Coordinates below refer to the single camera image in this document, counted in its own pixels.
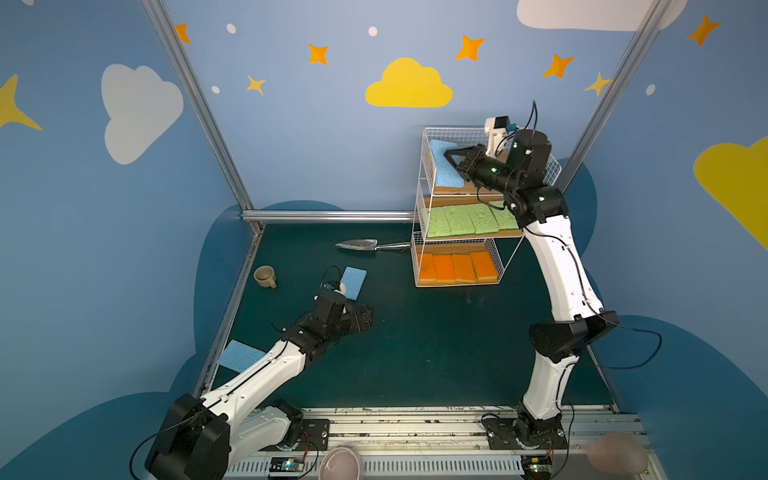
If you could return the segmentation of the white wire wooden shelf rack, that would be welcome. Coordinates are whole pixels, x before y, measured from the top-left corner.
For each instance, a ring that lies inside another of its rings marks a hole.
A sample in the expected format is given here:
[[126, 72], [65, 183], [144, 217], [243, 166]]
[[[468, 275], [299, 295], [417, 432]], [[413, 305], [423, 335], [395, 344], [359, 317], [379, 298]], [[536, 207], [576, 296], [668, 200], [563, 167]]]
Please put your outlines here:
[[547, 285], [577, 278], [571, 224], [551, 143], [537, 130], [427, 128], [411, 236], [419, 287], [497, 284], [497, 240], [529, 241]]

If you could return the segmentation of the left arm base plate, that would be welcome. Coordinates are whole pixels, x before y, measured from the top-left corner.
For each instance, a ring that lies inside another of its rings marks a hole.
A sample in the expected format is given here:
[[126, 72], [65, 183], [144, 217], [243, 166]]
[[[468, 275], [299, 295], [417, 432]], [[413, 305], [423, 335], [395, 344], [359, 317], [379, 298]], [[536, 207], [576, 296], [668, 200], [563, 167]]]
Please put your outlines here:
[[281, 441], [277, 445], [263, 448], [263, 451], [304, 451], [307, 447], [311, 450], [326, 451], [330, 439], [329, 419], [304, 419], [298, 434], [288, 440]]

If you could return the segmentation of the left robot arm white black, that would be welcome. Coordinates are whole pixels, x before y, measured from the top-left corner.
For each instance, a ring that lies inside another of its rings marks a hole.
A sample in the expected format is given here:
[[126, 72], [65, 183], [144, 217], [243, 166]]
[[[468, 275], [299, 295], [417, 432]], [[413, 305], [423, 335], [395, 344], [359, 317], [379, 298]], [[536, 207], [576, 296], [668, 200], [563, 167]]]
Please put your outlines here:
[[184, 394], [146, 442], [151, 479], [221, 479], [229, 467], [272, 446], [297, 443], [302, 412], [284, 401], [262, 403], [320, 359], [342, 337], [372, 328], [371, 307], [323, 291], [257, 362], [217, 389]]

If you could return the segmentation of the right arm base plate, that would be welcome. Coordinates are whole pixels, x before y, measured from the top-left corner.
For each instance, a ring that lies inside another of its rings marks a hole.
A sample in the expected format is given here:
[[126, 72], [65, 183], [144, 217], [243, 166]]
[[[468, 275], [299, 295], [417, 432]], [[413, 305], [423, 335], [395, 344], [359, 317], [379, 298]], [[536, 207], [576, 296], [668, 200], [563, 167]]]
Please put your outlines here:
[[560, 414], [547, 420], [485, 414], [480, 423], [491, 450], [558, 450], [569, 446]]

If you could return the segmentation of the green sponge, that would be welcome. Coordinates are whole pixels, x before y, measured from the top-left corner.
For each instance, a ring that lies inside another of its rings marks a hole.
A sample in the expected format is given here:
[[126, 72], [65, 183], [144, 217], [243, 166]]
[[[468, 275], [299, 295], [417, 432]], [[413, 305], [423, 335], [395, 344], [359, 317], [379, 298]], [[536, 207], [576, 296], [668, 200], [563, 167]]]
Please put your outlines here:
[[474, 235], [475, 226], [471, 219], [468, 205], [444, 207], [445, 217], [450, 227], [451, 236]]
[[490, 210], [500, 231], [519, 229], [515, 216], [503, 202], [492, 202]]
[[452, 229], [447, 217], [445, 207], [435, 207], [429, 212], [427, 228], [428, 238], [444, 238], [452, 235]]
[[467, 205], [466, 211], [476, 235], [492, 234], [499, 231], [494, 216], [487, 205], [482, 203]]

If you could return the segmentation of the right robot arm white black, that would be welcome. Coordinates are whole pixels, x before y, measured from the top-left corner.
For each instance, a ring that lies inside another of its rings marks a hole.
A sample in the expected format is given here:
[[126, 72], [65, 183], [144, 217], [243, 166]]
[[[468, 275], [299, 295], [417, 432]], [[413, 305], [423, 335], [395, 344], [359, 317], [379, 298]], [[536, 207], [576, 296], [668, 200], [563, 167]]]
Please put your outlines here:
[[502, 194], [536, 255], [550, 296], [552, 322], [529, 329], [536, 355], [514, 425], [525, 445], [537, 445], [561, 429], [564, 393], [582, 351], [619, 324], [587, 278], [563, 193], [545, 180], [550, 154], [548, 137], [531, 129], [514, 133], [506, 161], [482, 144], [444, 154], [464, 180]]

